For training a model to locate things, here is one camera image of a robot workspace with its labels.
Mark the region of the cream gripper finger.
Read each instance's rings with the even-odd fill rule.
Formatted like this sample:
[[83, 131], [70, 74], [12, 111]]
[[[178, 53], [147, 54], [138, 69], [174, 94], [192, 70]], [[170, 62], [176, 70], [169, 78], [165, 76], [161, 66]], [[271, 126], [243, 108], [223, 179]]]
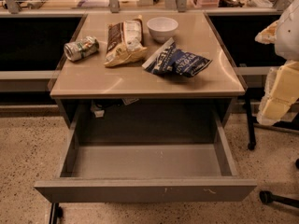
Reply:
[[278, 26], [278, 21], [272, 22], [266, 28], [264, 28], [260, 33], [255, 36], [255, 41], [261, 44], [274, 44], [277, 40], [276, 30]]
[[287, 61], [280, 68], [272, 67], [266, 77], [264, 96], [257, 121], [272, 126], [279, 122], [299, 99], [299, 62]]

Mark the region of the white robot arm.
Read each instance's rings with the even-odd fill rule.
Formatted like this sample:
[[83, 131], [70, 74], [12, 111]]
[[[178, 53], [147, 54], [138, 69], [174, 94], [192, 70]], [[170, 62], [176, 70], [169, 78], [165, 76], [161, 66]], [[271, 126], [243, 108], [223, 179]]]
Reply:
[[299, 0], [293, 0], [280, 18], [258, 33], [255, 40], [273, 44], [276, 55], [286, 60], [280, 68], [269, 70], [259, 105], [257, 121], [272, 126], [299, 99]]

